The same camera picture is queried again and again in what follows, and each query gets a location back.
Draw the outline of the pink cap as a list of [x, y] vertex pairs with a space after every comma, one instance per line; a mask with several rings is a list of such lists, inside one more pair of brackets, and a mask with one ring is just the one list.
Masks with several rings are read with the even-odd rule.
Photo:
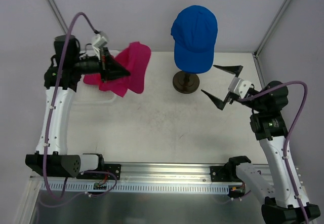
[[115, 60], [123, 65], [129, 72], [128, 77], [114, 81], [101, 82], [98, 86], [100, 91], [111, 91], [124, 97], [128, 90], [136, 94], [144, 91], [145, 73], [151, 56], [151, 49], [140, 42], [132, 42], [121, 51]]
[[83, 78], [83, 82], [86, 84], [86, 85], [96, 85], [96, 86], [99, 86], [100, 83], [101, 83], [101, 76], [99, 73], [96, 73], [96, 74], [86, 74], [84, 75], [84, 78]]

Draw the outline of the blue cap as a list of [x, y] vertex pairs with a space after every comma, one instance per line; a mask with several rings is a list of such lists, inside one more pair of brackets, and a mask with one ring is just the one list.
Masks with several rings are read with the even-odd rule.
[[182, 10], [171, 27], [175, 65], [187, 73], [209, 71], [217, 35], [218, 22], [209, 9], [192, 5]]

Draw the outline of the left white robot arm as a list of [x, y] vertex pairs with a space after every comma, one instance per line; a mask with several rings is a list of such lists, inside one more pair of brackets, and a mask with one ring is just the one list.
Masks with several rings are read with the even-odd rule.
[[106, 172], [101, 154], [68, 154], [67, 130], [70, 109], [83, 75], [97, 73], [103, 82], [110, 82], [131, 74], [114, 59], [107, 43], [107, 35], [96, 32], [91, 42], [95, 54], [88, 56], [81, 53], [75, 36], [55, 37], [55, 54], [44, 75], [44, 124], [34, 154], [25, 157], [25, 164], [42, 177], [77, 178], [88, 171], [94, 178], [101, 178]]

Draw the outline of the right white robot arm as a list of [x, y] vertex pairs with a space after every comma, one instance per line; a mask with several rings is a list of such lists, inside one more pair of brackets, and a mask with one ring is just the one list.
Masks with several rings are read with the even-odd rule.
[[[289, 145], [292, 131], [305, 105], [307, 85], [301, 81], [271, 81], [257, 91], [250, 81], [239, 78], [243, 69], [241, 65], [218, 65], [216, 68], [234, 75], [228, 93], [224, 100], [208, 92], [205, 94], [220, 110], [233, 102], [252, 110], [251, 130], [265, 154], [273, 184], [263, 178], [246, 156], [229, 158], [219, 170], [211, 166], [211, 180], [245, 183], [261, 204], [265, 223], [310, 223], [320, 217], [319, 206], [311, 204], [303, 191]], [[298, 112], [290, 128], [287, 128], [281, 111], [288, 105], [289, 85], [302, 85], [304, 94]]]

